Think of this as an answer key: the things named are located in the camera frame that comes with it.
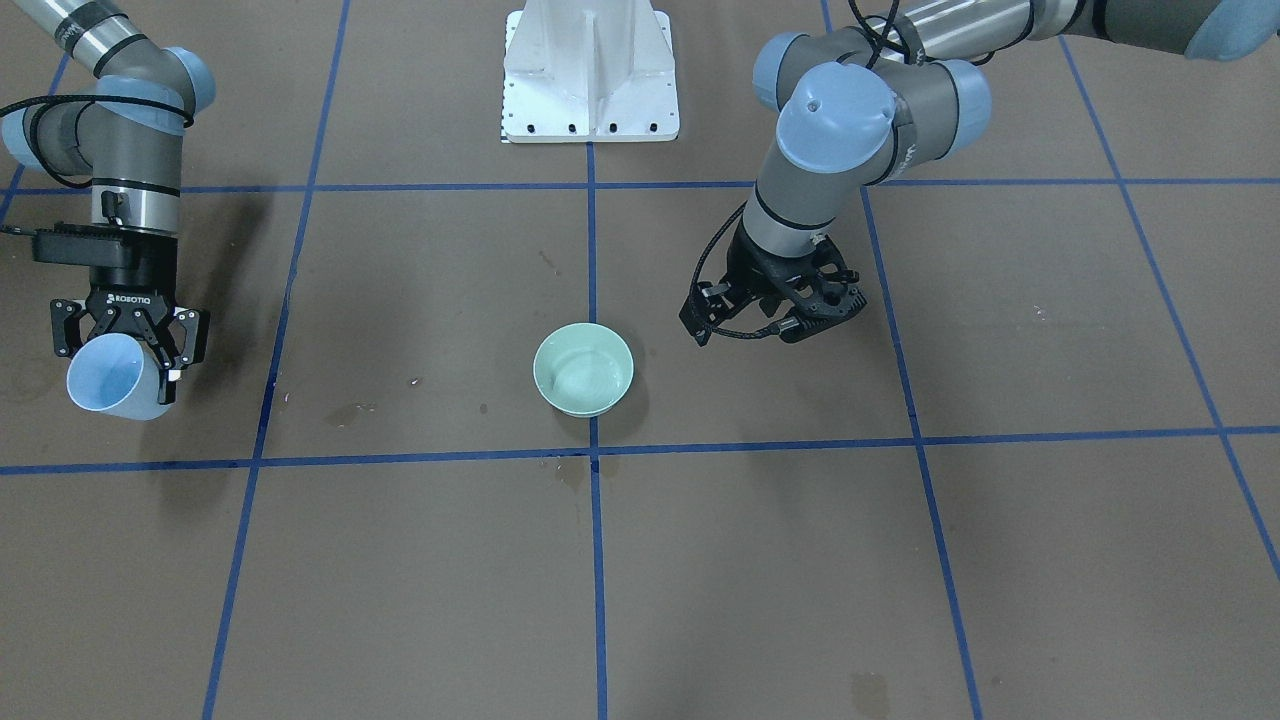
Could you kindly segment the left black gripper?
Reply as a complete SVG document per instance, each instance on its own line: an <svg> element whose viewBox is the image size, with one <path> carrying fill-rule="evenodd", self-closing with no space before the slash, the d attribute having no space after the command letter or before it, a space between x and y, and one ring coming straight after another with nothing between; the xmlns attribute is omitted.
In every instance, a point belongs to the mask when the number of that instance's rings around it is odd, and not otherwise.
<svg viewBox="0 0 1280 720"><path fill-rule="evenodd" d="M855 318L867 307L860 275L844 260L826 234L799 258L782 258L756 246L740 220L731 240L722 282L692 281L678 319L699 347L713 336L745 340L741 331L722 324L758 304L773 316L783 304L790 310L777 322L780 338L797 343Z"/></svg>

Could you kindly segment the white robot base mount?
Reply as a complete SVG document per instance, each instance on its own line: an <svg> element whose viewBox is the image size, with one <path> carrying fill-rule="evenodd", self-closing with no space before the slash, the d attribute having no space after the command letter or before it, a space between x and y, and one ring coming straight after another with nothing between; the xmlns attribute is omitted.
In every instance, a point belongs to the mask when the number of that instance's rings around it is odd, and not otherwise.
<svg viewBox="0 0 1280 720"><path fill-rule="evenodd" d="M526 1L504 28L503 142L680 136L672 23L652 3Z"/></svg>

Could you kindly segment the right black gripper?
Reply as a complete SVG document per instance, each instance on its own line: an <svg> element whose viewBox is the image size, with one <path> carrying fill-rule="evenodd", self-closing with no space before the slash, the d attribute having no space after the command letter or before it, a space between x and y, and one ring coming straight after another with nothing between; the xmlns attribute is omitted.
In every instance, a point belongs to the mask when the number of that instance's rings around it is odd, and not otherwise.
<svg viewBox="0 0 1280 720"><path fill-rule="evenodd" d="M177 307L175 296L175 263L92 266L84 305L69 299L50 301L52 350L59 357L73 359L87 340L101 334L150 340L159 373L156 398L166 407L175 402L182 373L205 360L211 325L209 311Z"/></svg>

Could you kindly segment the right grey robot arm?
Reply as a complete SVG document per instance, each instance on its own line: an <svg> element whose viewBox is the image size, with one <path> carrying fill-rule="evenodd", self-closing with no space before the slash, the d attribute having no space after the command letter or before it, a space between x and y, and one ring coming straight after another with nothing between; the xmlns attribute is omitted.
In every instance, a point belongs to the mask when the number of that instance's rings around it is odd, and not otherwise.
<svg viewBox="0 0 1280 720"><path fill-rule="evenodd" d="M90 219L3 232L27 238L37 263L88 272L83 300L49 304L72 402L150 421L172 407L209 337L209 315L177 300L177 270L186 132L216 83L196 54L156 45L113 1L19 9L93 82L5 106L3 142L20 165L86 191Z"/></svg>

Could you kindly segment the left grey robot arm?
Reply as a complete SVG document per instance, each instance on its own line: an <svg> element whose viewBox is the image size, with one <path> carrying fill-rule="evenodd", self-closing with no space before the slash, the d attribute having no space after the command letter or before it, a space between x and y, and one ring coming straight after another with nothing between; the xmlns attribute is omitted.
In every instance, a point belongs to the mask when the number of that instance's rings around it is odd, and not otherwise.
<svg viewBox="0 0 1280 720"><path fill-rule="evenodd" d="M1234 61L1277 35L1275 1L895 1L815 37L778 35L753 87L777 111L774 141L748 200L719 228L724 274L694 275L680 320L712 337L796 343L867 305L858 272L829 237L861 186L900 177L975 142L996 53L1062 35L1192 60Z"/></svg>

